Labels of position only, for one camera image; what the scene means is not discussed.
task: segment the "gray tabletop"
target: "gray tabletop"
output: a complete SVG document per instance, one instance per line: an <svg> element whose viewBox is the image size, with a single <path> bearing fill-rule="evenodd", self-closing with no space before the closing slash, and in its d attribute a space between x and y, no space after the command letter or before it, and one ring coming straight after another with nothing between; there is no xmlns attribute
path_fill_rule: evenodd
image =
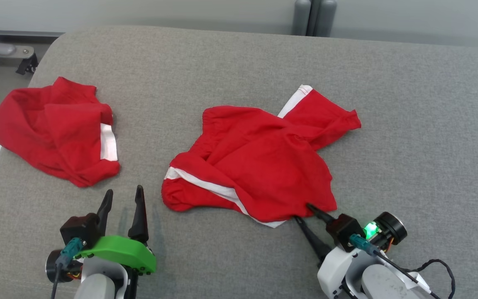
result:
<svg viewBox="0 0 478 299"><path fill-rule="evenodd" d="M323 298L317 259L298 226L271 229L237 212L177 213L161 202L169 161L201 133L215 105L277 114L300 84L347 110L362 129L319 151L339 209L361 223L396 214L408 237L402 267L432 258L456 277L457 299L478 298L478 49L269 34L102 27L59 38L31 87L58 76L95 85L114 112L120 174L88 189L0 153L0 297L46 298L45 257L69 216L94 212L107 189L107 233L126 235L135 187L145 188L157 272L138 298ZM322 224L308 219L324 240ZM443 299L450 279L423 277ZM72 298L77 284L59 286Z"/></svg>

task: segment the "red cloth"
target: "red cloth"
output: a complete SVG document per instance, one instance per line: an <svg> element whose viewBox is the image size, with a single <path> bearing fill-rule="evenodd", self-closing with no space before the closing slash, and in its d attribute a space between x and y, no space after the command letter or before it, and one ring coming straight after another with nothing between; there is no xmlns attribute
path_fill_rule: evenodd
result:
<svg viewBox="0 0 478 299"><path fill-rule="evenodd" d="M163 202L175 211L229 208L262 223L311 216L307 202L335 210L332 176L316 150L359 127L354 110L315 90L283 118L258 108L209 108L202 115L202 135L171 161ZM178 177L178 170L188 176Z"/></svg>
<svg viewBox="0 0 478 299"><path fill-rule="evenodd" d="M100 124L113 124L112 109L95 90L59 77L52 86L11 91L0 106L0 144L78 187L115 176L119 162L100 158Z"/></svg>

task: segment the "robotic arm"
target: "robotic arm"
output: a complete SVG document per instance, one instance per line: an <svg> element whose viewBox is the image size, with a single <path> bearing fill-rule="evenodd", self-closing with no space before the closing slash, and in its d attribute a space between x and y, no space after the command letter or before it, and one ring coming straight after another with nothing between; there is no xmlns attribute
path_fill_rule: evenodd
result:
<svg viewBox="0 0 478 299"><path fill-rule="evenodd" d="M156 257L147 245L143 187L136 191L129 238L105 236L113 195L106 191L97 213L73 216L60 227L66 247L53 250L46 262L47 278L54 284L51 299L59 282L72 280L81 280L75 299L135 299L139 276L156 270Z"/></svg>
<svg viewBox="0 0 478 299"><path fill-rule="evenodd" d="M317 278L329 299L337 299L341 293L347 293L351 299L420 299L421 294L415 292L417 286L438 298L418 273L424 267L406 271L385 254L392 245L399 244L407 236L405 227L395 216L383 212L361 228L351 216L340 214L335 219L311 204L307 206L326 223L326 231L336 244L335 248L331 248L307 227L302 218L295 217L320 260ZM448 269L452 280L451 299L455 293L451 269L440 260L431 262L440 262Z"/></svg>

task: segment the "green led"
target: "green led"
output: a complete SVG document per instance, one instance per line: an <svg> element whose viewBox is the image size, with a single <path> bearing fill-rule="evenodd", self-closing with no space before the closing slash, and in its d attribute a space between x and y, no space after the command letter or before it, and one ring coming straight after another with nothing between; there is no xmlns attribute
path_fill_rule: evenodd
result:
<svg viewBox="0 0 478 299"><path fill-rule="evenodd" d="M366 239L369 240L379 231L379 227L376 225L375 222L372 221L364 227L363 231L364 233L366 233Z"/></svg>

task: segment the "white stripe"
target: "white stripe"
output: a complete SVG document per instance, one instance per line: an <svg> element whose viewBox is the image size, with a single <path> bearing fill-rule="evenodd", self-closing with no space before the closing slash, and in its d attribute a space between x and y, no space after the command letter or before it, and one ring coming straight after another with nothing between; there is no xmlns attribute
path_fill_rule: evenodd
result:
<svg viewBox="0 0 478 299"><path fill-rule="evenodd" d="M248 212L246 211L246 208L244 207L243 203L239 200L239 197L237 196L237 193L235 193L235 189L229 188L229 187L224 187L221 185L214 184L212 182L208 181L203 181L197 177L195 177L193 174L188 174L182 169L174 168L174 167L169 167L167 170L167 174L165 175L164 179L177 179L177 178L183 178L184 180L192 183L195 186L199 186L202 189L206 189L207 191L210 191L211 193L214 193L227 201L231 201L235 203L241 212L247 216L250 216ZM275 228L285 221L274 221L271 223L262 223L256 219L254 219L256 222L261 223L262 225L266 225L272 228Z"/></svg>
<svg viewBox="0 0 478 299"><path fill-rule="evenodd" d="M283 118L287 113L289 113L298 103L303 100L305 96L307 96L311 91L313 90L313 87L309 85L300 85L298 90L294 93L292 97L287 101L287 104L283 106L283 109L278 114L279 118Z"/></svg>
<svg viewBox="0 0 478 299"><path fill-rule="evenodd" d="M111 125L101 123L101 159L117 161L117 144Z"/></svg>

